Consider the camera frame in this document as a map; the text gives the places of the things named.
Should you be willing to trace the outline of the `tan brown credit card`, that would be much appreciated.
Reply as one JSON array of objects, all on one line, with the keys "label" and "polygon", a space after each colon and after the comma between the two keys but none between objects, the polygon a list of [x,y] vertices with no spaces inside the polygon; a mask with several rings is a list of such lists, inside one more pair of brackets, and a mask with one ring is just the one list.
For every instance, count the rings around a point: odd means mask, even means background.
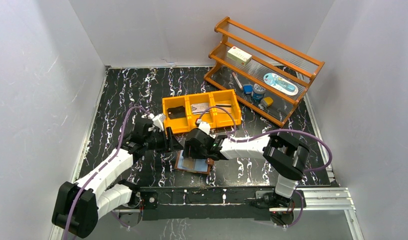
[{"label": "tan brown credit card", "polygon": [[195,170],[195,165],[196,165],[196,160],[195,159],[193,159],[193,158],[184,158],[183,159],[182,167],[184,169],[194,171]]}]

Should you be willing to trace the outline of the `brown leather card holder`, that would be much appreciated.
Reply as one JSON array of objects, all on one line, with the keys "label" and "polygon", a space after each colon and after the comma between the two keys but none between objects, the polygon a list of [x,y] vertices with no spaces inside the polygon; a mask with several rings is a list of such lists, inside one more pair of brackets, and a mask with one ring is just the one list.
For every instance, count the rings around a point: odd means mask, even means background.
[{"label": "brown leather card holder", "polygon": [[212,166],[214,165],[214,160],[208,159],[195,159],[195,158],[184,158],[182,156],[183,150],[178,151],[178,155],[175,162],[175,169],[184,172],[190,172],[194,174],[205,174],[209,175]]}]

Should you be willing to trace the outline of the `striped card with orange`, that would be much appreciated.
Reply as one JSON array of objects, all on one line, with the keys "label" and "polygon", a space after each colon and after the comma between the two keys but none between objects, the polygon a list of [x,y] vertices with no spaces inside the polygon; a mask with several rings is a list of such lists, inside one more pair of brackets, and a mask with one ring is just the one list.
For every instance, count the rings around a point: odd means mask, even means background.
[{"label": "striped card with orange", "polygon": [[191,113],[193,115],[200,115],[205,110],[209,108],[209,103],[208,102],[202,102],[202,103],[193,103],[191,104]]}]

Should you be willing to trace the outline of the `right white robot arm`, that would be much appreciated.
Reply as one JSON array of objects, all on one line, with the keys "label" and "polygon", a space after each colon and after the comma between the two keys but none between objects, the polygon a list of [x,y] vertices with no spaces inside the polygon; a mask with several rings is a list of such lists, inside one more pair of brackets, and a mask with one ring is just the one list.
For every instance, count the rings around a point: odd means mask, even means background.
[{"label": "right white robot arm", "polygon": [[183,158],[203,160],[232,160],[250,158],[267,161],[277,172],[275,197],[290,199],[304,176],[310,154],[309,147],[280,129],[278,133],[253,138],[211,137],[196,128],[188,133]]}]

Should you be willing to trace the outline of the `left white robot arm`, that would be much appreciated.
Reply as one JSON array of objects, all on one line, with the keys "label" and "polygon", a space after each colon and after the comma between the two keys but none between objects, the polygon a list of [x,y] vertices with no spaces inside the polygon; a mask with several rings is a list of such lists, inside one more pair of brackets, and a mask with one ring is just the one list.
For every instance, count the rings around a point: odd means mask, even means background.
[{"label": "left white robot arm", "polygon": [[76,182],[65,182],[59,190],[52,215],[52,224],[73,235],[85,238],[98,220],[119,206],[142,208],[150,195],[140,187],[117,178],[148,151],[158,154],[183,150],[170,127],[158,120],[141,118],[111,154],[95,169]]}]

